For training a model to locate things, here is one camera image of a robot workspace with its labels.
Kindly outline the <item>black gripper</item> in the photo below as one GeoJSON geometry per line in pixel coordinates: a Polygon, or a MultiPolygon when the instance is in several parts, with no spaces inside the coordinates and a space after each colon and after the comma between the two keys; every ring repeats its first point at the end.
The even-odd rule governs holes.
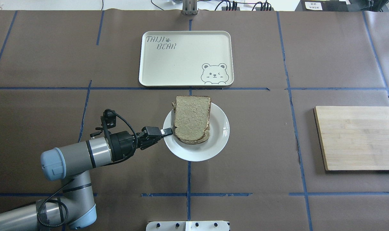
{"type": "Polygon", "coordinates": [[[136,149],[144,150],[156,144],[159,138],[172,134],[171,128],[159,127],[143,127],[141,132],[137,133],[137,139],[127,131],[112,133],[110,134],[112,162],[127,160],[134,155],[136,149]]]}

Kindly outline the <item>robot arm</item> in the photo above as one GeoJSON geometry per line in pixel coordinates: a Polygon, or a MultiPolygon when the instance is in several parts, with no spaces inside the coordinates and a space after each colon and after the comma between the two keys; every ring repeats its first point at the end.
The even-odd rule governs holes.
{"type": "Polygon", "coordinates": [[[96,203],[89,171],[102,166],[121,163],[134,155],[136,149],[144,150],[162,138],[172,135],[172,129],[144,127],[140,133],[127,131],[110,133],[106,127],[103,137],[69,146],[54,148],[41,155],[45,177],[61,180],[62,186],[45,200],[0,214],[0,231],[49,231],[68,225],[81,229],[93,224],[97,218],[96,203]]]}

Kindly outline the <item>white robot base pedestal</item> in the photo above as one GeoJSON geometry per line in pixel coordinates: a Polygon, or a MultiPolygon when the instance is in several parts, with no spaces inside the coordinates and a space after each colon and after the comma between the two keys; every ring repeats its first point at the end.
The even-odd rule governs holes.
{"type": "Polygon", "coordinates": [[[159,221],[149,222],[146,231],[230,231],[230,222],[210,221],[159,221]]]}

